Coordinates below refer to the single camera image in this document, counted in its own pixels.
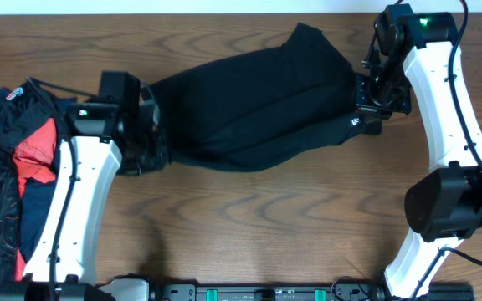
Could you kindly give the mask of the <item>black t-shirt with white logo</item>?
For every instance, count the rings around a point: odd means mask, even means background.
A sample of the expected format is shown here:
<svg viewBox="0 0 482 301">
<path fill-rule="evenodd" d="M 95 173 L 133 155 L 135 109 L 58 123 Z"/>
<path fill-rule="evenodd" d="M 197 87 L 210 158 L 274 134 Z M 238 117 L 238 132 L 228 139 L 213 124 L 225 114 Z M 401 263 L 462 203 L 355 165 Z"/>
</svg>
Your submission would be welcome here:
<svg viewBox="0 0 482 301">
<path fill-rule="evenodd" d="M 318 28 L 299 23 L 279 47 L 197 66 L 142 93 L 159 106 L 174 161 L 262 171 L 381 133 L 356 111 L 355 77 Z"/>
</svg>

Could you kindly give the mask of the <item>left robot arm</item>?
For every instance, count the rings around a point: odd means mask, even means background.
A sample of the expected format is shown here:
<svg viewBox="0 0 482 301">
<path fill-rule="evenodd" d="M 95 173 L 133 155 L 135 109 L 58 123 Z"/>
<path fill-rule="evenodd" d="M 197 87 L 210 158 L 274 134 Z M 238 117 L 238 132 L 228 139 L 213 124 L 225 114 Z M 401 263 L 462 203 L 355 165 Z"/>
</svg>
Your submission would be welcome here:
<svg viewBox="0 0 482 301">
<path fill-rule="evenodd" d="M 96 282 L 96 255 L 107 197 L 122 167 L 141 174 L 146 158 L 164 161 L 167 147 L 139 124 L 140 80 L 105 71 L 97 94 L 59 112 L 49 83 L 28 79 L 52 111 L 62 139 L 59 173 L 39 243 L 20 281 L 6 282 L 0 300 L 160 300 L 162 289 L 146 276 L 128 274 Z"/>
</svg>

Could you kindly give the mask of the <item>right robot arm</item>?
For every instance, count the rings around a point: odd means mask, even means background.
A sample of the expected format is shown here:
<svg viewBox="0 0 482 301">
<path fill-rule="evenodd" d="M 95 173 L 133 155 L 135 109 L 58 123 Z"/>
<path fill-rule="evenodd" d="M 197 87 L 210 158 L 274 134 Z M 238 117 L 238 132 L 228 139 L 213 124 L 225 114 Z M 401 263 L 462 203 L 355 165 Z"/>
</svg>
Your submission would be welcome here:
<svg viewBox="0 0 482 301">
<path fill-rule="evenodd" d="M 417 103 L 428 142 L 428 174 L 408 189 L 408 232 L 366 300 L 471 300 L 468 285 L 433 282 L 449 254 L 482 228 L 482 131 L 464 81 L 465 25 L 450 13 L 387 6 L 356 78 L 356 110 L 380 124 Z"/>
</svg>

